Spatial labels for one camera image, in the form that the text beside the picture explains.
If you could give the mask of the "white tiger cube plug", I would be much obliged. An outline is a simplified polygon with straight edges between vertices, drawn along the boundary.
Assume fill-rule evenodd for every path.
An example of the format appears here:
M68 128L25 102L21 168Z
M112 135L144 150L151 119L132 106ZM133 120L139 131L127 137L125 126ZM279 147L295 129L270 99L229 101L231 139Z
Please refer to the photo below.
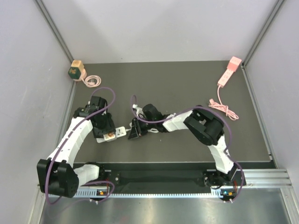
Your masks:
M104 141L106 141L106 142L113 141L113 140L117 139L117 135L115 134L115 132L110 132L110 133L104 134L103 137L104 137Z

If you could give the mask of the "white power strip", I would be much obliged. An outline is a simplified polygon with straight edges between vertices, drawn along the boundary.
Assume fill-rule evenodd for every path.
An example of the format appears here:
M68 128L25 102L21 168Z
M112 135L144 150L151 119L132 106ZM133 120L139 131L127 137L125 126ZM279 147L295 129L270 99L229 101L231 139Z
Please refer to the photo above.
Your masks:
M118 127L116 128L115 134L117 135L117 138L124 137L127 135L127 129L124 126ZM97 138L96 141L97 143L106 142L104 141L104 137Z

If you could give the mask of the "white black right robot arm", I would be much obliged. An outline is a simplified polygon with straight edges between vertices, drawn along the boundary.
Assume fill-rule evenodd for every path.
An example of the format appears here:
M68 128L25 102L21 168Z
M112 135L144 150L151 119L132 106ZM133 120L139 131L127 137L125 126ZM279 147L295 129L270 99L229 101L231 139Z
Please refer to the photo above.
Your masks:
M149 132L171 133L189 130L199 142L206 145L215 161L216 171L204 173L205 184L218 189L235 179L237 164L231 160L225 143L224 122L201 106L179 114L163 115L147 104L143 108L132 105L135 117L131 121L129 140L145 136Z

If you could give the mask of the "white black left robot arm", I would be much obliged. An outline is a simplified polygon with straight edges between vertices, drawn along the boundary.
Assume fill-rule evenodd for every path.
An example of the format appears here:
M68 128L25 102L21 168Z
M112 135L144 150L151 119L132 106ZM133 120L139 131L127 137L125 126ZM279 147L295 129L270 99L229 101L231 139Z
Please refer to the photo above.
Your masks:
M104 98L93 96L85 107L78 108L59 145L47 159L37 164L39 186L43 193L72 198L78 188L92 181L105 182L103 166L88 162L74 168L74 160L85 138L93 133L98 143L115 140L116 128Z

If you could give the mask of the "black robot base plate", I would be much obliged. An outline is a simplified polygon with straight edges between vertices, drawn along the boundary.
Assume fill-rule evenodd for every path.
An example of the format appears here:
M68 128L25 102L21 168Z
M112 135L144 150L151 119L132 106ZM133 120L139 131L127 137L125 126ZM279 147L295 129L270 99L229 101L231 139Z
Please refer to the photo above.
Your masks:
M102 163L100 180L111 181L116 194L208 193L246 185L240 171L228 180L212 162Z

